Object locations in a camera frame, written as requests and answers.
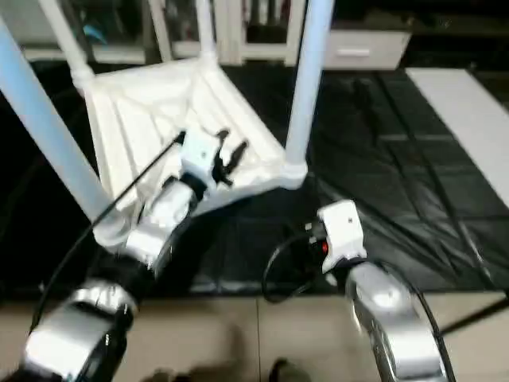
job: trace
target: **black cable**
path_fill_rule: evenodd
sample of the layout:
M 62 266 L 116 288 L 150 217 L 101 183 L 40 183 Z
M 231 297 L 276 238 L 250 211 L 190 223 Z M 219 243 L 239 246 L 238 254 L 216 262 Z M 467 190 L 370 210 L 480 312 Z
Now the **black cable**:
M 507 299 L 507 297 L 502 298 L 499 301 L 493 302 L 492 304 L 485 306 L 481 310 L 477 310 L 476 312 L 469 314 L 468 316 L 465 316 L 460 320 L 453 322 L 452 324 L 447 325 L 440 331 L 440 333 L 442 336 L 445 337 L 451 333 L 456 332 L 457 330 L 464 329 L 470 325 L 473 325 L 479 321 L 482 321 L 497 313 L 500 313 L 506 310 L 508 307 L 509 299 Z
M 295 297 L 298 294 L 301 294 L 308 290 L 314 283 L 314 279 L 310 280 L 302 285 L 300 285 L 298 288 L 290 292 L 286 296 L 280 296 L 280 297 L 274 297 L 270 295 L 267 287 L 267 282 L 269 278 L 269 273 L 272 270 L 272 266 L 274 265 L 274 262 L 279 258 L 279 256 L 283 253 L 288 253 L 287 251 L 289 248 L 301 240 L 308 240 L 311 237 L 311 234 L 308 232 L 300 232 L 293 236 L 291 236 L 288 240 L 284 241 L 283 243 L 279 244 L 276 249 L 272 252 L 272 255 L 269 258 L 269 261 L 267 262 L 267 265 L 265 266 L 265 270 L 263 271 L 263 277 L 262 277 L 262 296 L 265 300 L 272 304 L 278 304 L 281 302 L 284 302 L 288 300 L 289 298 Z
M 88 237 L 88 235 L 93 231 L 97 225 L 103 221 L 103 219 L 116 207 L 117 203 L 124 198 L 128 192 L 131 191 L 133 187 L 135 187 L 139 181 L 161 160 L 162 157 L 173 147 L 175 143 L 182 142 L 185 136 L 184 132 L 181 132 L 172 142 L 165 147 L 161 153 L 159 153 L 152 162 L 95 218 L 94 221 L 90 223 L 90 225 L 82 232 L 80 237 L 75 241 L 75 243 L 71 246 L 68 252 L 65 254 L 64 258 L 60 261 L 55 271 L 53 272 L 51 278 L 49 279 L 46 287 L 42 293 L 39 302 L 37 303 L 36 309 L 32 316 L 32 323 L 30 325 L 30 333 L 39 325 L 42 314 L 44 313 L 46 303 L 48 302 L 49 293 L 51 289 L 55 286 L 55 282 L 58 280 L 62 270 L 65 266 L 71 261 L 73 256 L 77 253 L 76 250 L 80 247 L 83 241 Z
M 433 333 L 433 337 L 437 343 L 438 352 L 441 355 L 442 361 L 444 363 L 445 376 L 449 382 L 456 382 L 456 376 L 454 375 L 453 364 L 449 357 L 449 352 L 447 351 L 447 347 L 445 346 L 444 337 L 441 334 L 440 328 L 438 327 L 437 320 L 433 316 L 433 311 L 429 307 L 424 294 L 403 274 L 402 271 L 399 270 L 394 264 L 388 263 L 387 261 L 382 261 L 378 259 L 367 259 L 368 262 L 373 263 L 374 265 L 381 267 L 387 273 L 395 274 L 398 279 L 400 279 L 406 287 L 410 289 L 410 291 L 415 294 L 418 298 L 419 302 L 422 305 L 422 309 L 426 317 L 428 318 L 429 324 L 431 325 L 431 330 Z

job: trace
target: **metal joint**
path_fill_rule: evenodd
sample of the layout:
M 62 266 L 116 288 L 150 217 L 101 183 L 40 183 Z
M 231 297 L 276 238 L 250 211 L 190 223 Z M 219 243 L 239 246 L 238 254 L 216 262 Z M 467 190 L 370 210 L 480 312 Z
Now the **metal joint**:
M 71 302 L 86 302 L 109 314 L 129 309 L 135 315 L 138 306 L 133 297 L 120 285 L 103 280 L 85 283 L 70 298 Z

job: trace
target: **floor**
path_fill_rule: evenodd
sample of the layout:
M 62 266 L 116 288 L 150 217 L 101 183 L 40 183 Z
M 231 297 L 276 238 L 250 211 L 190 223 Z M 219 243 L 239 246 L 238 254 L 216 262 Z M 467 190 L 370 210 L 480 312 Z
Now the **floor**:
M 441 325 L 498 299 L 498 294 L 429 296 Z M 16 365 L 29 326 L 30 306 L 0 310 L 0 370 Z M 509 311 L 464 331 L 446 344 L 459 382 L 509 379 Z M 365 336 L 343 298 L 296 298 L 279 306 L 256 298 L 149 302 L 129 336 L 115 381 L 138 382 L 158 369 L 190 372 L 193 380 L 266 380 L 286 357 L 315 381 L 377 381 Z

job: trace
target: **white pole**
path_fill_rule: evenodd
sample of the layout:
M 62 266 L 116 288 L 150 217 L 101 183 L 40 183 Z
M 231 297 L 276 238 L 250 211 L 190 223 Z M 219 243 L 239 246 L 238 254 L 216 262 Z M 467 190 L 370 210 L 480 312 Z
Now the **white pole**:
M 84 82 L 94 76 L 94 72 L 87 65 L 85 54 L 75 39 L 58 0 L 39 0 L 39 4 L 41 4 L 41 8 L 46 18 L 48 18 L 49 24 L 58 40 L 58 45 L 62 52 L 64 52 L 65 59 L 71 68 L 72 82 L 76 88 L 81 89 Z
M 0 91 L 87 218 L 94 220 L 111 203 L 111 198 L 56 112 L 2 17 L 0 57 Z M 99 224 L 95 238 L 103 246 L 114 247 L 123 241 L 126 226 L 125 217 L 114 210 Z
M 196 14 L 198 17 L 201 56 L 217 60 L 214 29 L 212 27 L 212 12 L 209 0 L 196 0 Z
M 334 0 L 309 0 L 286 137 L 286 161 L 290 164 L 305 162 L 333 6 Z
M 173 57 L 169 46 L 168 28 L 166 28 L 166 20 L 162 11 L 161 0 L 148 0 L 148 2 L 161 59 L 163 62 L 171 61 Z

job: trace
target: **silver robot arm segment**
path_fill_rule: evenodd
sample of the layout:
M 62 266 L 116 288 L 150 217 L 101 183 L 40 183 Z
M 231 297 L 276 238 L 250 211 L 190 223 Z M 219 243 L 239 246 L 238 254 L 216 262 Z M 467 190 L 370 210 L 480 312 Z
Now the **silver robot arm segment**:
M 227 131 L 190 130 L 182 171 L 149 200 L 119 253 L 104 256 L 89 279 L 29 335 L 20 368 L 8 380 L 109 381 L 126 349 L 138 306 L 167 263 L 191 214 L 239 164 L 247 144 L 220 159 Z

